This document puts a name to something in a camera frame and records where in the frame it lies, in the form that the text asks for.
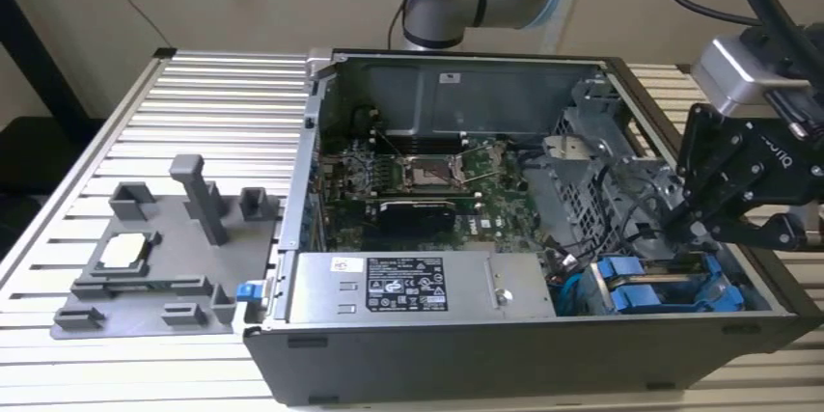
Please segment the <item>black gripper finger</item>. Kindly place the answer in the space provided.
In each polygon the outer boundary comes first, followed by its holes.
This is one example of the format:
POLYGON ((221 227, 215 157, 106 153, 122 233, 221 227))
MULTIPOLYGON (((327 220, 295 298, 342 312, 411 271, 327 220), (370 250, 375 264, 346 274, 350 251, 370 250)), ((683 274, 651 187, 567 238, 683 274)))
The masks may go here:
POLYGON ((710 104, 691 108, 677 170, 683 201, 665 216, 665 231, 750 234, 742 219, 753 185, 753 121, 725 116, 710 104))
POLYGON ((719 242, 787 252, 807 252, 810 240, 802 221, 790 213, 777 213, 763 224, 746 216, 709 216, 698 221, 719 242))

